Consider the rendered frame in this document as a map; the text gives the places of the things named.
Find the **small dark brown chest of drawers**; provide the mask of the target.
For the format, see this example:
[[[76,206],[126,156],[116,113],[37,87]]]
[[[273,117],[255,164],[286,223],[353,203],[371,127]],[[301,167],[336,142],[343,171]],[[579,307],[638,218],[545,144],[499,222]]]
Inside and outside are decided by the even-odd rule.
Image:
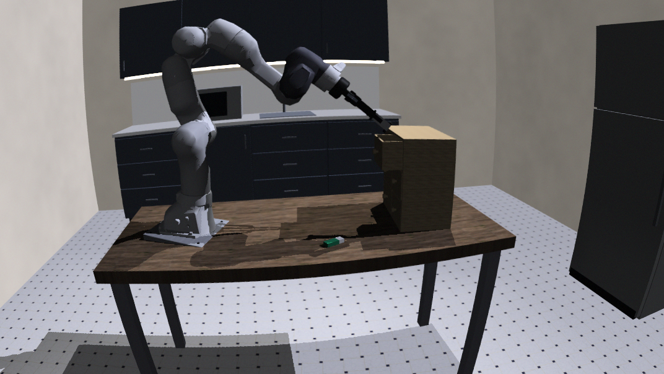
[[[403,140],[400,232],[451,228],[456,139],[430,126],[390,126]]]

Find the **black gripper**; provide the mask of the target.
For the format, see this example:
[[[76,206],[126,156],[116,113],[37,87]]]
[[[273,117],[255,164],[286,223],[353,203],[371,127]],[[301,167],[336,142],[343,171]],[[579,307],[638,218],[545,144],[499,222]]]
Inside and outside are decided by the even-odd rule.
[[[342,94],[345,95],[345,100],[347,102],[361,109],[366,115],[369,115],[369,120],[375,121],[379,126],[382,127],[382,129],[387,131],[391,124],[384,120],[380,115],[378,115],[376,110],[373,111],[373,109],[366,105],[365,102],[363,102],[355,92],[347,90],[348,86],[350,85],[348,80],[345,78],[340,79],[341,80],[338,81],[338,83],[329,91],[329,94],[332,95],[332,97],[335,99],[338,99]]]

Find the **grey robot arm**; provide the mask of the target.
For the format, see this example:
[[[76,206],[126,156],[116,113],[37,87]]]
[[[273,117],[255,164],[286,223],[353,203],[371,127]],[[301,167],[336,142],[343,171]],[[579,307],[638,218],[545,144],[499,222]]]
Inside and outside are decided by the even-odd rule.
[[[191,65],[209,49],[216,50],[268,86],[280,103],[293,105],[306,94],[311,83],[324,92],[330,91],[340,80],[346,64],[331,66],[312,51],[298,47],[286,58],[282,75],[264,61],[257,41],[249,33],[223,19],[214,20],[205,29],[177,30],[172,47],[175,54],[163,62],[161,76],[171,112],[181,124],[171,140],[181,168],[181,190],[177,201],[165,211],[159,232],[199,238],[216,230],[210,168],[205,154],[214,142],[216,125],[201,102]]]

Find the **green and white eraser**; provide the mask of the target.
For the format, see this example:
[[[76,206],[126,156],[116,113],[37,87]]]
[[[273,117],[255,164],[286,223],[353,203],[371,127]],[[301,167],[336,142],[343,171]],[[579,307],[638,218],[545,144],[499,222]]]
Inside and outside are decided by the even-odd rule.
[[[344,243],[344,238],[342,238],[342,237],[333,238],[333,239],[330,239],[330,240],[327,240],[327,241],[323,242],[323,245],[326,246],[327,248],[329,248],[331,246],[335,246],[335,245],[338,245],[340,243]]]

